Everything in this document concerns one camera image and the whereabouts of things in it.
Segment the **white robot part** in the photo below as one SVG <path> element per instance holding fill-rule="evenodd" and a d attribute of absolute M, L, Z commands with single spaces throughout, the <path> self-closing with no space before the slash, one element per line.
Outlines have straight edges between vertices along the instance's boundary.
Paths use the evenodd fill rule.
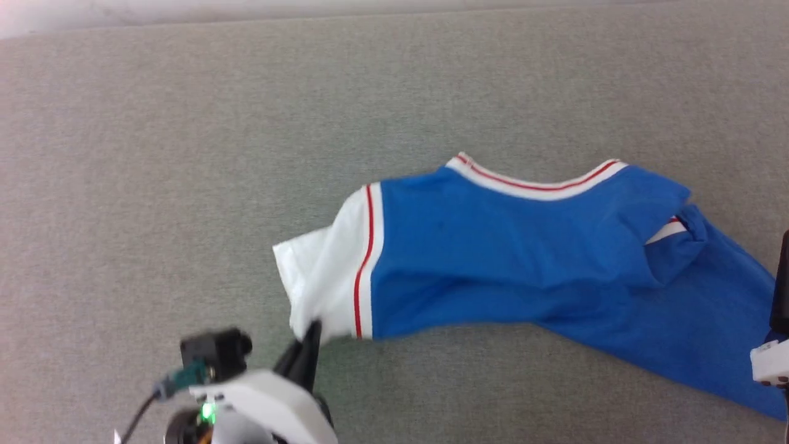
<path fill-rule="evenodd" d="M 248 371 L 221 384 L 191 386 L 189 392 L 197 399 L 216 403 L 219 412 L 215 431 L 227 428 L 222 426 L 226 420 L 253 423 L 244 426 L 247 436 L 243 442 L 251 442 L 247 432 L 255 429 L 260 430 L 261 437 L 254 442 L 266 442 L 264 439 L 273 433 L 289 444 L 337 444 L 334 429 L 312 395 L 271 371 Z M 231 436 L 226 434 L 221 444 L 240 443 L 231 442 Z"/>
<path fill-rule="evenodd" d="M 765 386 L 789 386 L 789 341 L 770 341 L 750 351 L 753 380 Z"/>

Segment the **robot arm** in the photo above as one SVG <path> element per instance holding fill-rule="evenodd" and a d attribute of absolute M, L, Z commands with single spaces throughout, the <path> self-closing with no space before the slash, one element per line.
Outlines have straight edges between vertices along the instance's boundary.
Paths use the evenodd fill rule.
<path fill-rule="evenodd" d="M 781 256 L 772 298 L 770 328 L 765 343 L 751 350 L 753 380 L 764 386 L 789 387 L 789 231 L 783 234 Z"/>
<path fill-rule="evenodd" d="M 312 394 L 320 332 L 313 322 L 273 369 L 244 373 L 243 356 L 251 350 L 245 335 L 223 341 L 226 332 L 205 333 L 182 341 L 184 364 L 206 362 L 216 377 L 189 387 L 202 407 L 176 414 L 165 444 L 202 444 L 208 433 L 211 444 L 337 444 L 328 407 Z"/>

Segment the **gray fabric surface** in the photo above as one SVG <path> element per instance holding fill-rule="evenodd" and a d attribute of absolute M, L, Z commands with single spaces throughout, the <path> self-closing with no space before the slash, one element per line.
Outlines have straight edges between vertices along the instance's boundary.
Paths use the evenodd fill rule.
<path fill-rule="evenodd" d="M 240 326 L 252 366 L 271 365 L 290 339 L 271 245 L 328 224 L 360 185 L 461 150 L 537 181 L 640 164 L 775 269 L 787 42 L 785 0 L 0 42 L 0 441 L 110 442 L 205 328 Z M 529 325 L 330 344 L 318 389 L 345 444 L 783 437 Z M 159 442 L 175 409 L 156 405 L 133 442 Z"/>

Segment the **red stripe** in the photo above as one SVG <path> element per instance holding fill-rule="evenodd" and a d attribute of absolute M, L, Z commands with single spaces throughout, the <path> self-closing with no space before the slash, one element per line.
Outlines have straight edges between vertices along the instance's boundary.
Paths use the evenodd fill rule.
<path fill-rule="evenodd" d="M 467 159 L 467 158 L 465 158 L 463 156 L 457 156 L 457 158 L 461 162 L 463 162 L 464 164 L 469 165 L 471 167 L 471 170 L 474 171 L 475 173 L 477 173 L 478 175 L 484 176 L 484 177 L 486 177 L 488 179 L 493 179 L 493 180 L 495 180 L 497 182 L 506 183 L 507 185 L 510 185 L 510 186 L 516 186 L 517 188 L 525 188 L 527 190 L 537 190 L 537 191 L 561 191 L 561 190 L 566 190 L 567 188 L 571 188 L 573 186 L 582 185 L 582 184 L 594 179 L 595 177 L 600 175 L 603 171 L 609 169 L 611 166 L 619 163 L 618 160 L 612 160 L 611 162 L 608 162 L 607 164 L 605 164 L 602 167 L 598 168 L 597 171 L 593 172 L 586 179 L 579 180 L 578 182 L 568 183 L 568 184 L 562 185 L 562 186 L 534 186 L 534 185 L 524 185 L 522 183 L 512 182 L 510 180 L 502 179 L 500 177 L 491 175 L 489 173 L 486 173 L 486 172 L 480 170 L 479 168 L 477 168 L 477 166 L 474 163 L 472 163 L 469 159 Z"/>
<path fill-rule="evenodd" d="M 356 273 L 356 282 L 353 284 L 353 311 L 356 316 L 356 337 L 361 338 L 361 314 L 359 313 L 359 283 L 361 282 L 361 272 L 365 269 L 365 265 L 367 265 L 367 261 L 370 260 L 370 255 L 372 254 L 372 239 L 373 239 L 373 220 L 372 220 L 372 193 L 370 192 L 370 185 L 367 185 L 367 209 L 368 209 L 368 219 L 370 220 L 370 227 L 369 232 L 370 236 L 367 241 L 367 254 L 365 255 L 364 261 L 361 262 L 361 267 L 359 267 L 359 271 Z"/>

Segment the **sports jersey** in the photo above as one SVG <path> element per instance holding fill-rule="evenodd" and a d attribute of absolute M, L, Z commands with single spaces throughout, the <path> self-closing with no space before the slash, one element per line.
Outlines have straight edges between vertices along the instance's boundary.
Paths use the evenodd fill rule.
<path fill-rule="evenodd" d="M 362 187 L 331 226 L 274 247 L 290 325 L 303 337 L 320 319 L 327 341 L 533 322 L 781 418 L 749 361 L 775 281 L 689 196 L 620 160 L 537 183 L 461 153 Z"/>

